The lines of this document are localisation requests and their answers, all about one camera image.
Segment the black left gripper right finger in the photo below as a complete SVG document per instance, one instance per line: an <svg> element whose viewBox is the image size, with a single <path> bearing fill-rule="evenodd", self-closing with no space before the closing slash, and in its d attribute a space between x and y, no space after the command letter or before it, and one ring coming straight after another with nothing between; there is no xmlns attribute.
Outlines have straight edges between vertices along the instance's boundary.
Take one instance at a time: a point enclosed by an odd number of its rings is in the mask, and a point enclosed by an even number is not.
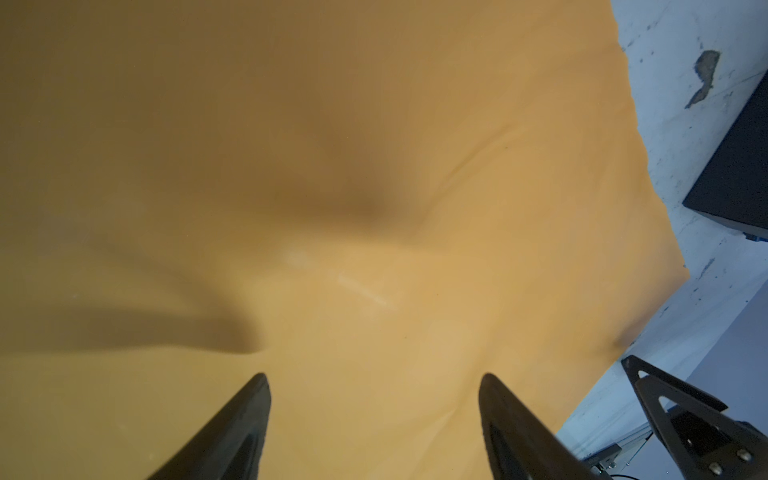
<svg viewBox="0 0 768 480"><path fill-rule="evenodd" d="M494 374L478 392L485 450L495 480L608 479L578 460Z"/></svg>

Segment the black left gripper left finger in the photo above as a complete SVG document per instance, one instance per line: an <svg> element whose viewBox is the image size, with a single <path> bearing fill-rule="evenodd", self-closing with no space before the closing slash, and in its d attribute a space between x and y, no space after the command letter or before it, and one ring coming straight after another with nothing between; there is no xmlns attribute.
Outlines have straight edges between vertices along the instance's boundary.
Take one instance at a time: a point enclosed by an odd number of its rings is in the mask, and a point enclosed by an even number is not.
<svg viewBox="0 0 768 480"><path fill-rule="evenodd" d="M256 479L271 409L267 376L254 375L152 479Z"/></svg>

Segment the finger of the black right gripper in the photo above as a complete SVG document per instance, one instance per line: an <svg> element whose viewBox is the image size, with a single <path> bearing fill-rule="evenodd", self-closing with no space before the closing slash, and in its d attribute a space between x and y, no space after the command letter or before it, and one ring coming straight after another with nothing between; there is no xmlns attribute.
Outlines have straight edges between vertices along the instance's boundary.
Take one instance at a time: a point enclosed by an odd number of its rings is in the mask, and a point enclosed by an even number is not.
<svg viewBox="0 0 768 480"><path fill-rule="evenodd" d="M765 479L767 436L727 405L637 356L621 360L648 423L685 479Z"/></svg>

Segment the dark navy gift box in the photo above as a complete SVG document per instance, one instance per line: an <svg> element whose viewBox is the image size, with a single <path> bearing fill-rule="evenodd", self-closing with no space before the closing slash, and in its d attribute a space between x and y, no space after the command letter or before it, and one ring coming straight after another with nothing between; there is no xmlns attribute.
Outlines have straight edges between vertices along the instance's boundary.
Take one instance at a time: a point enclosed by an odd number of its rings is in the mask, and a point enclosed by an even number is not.
<svg viewBox="0 0 768 480"><path fill-rule="evenodd" d="M752 241L765 241L767 168L767 79L762 78L682 205Z"/></svg>

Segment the orange wrapping paper sheet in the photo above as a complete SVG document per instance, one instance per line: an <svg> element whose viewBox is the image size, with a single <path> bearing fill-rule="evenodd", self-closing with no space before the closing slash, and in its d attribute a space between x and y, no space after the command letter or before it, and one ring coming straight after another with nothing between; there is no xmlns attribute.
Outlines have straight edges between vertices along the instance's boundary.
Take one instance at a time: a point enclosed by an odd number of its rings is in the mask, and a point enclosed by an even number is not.
<svg viewBox="0 0 768 480"><path fill-rule="evenodd" d="M607 1L5 1L1 475L486 479L689 278Z"/></svg>

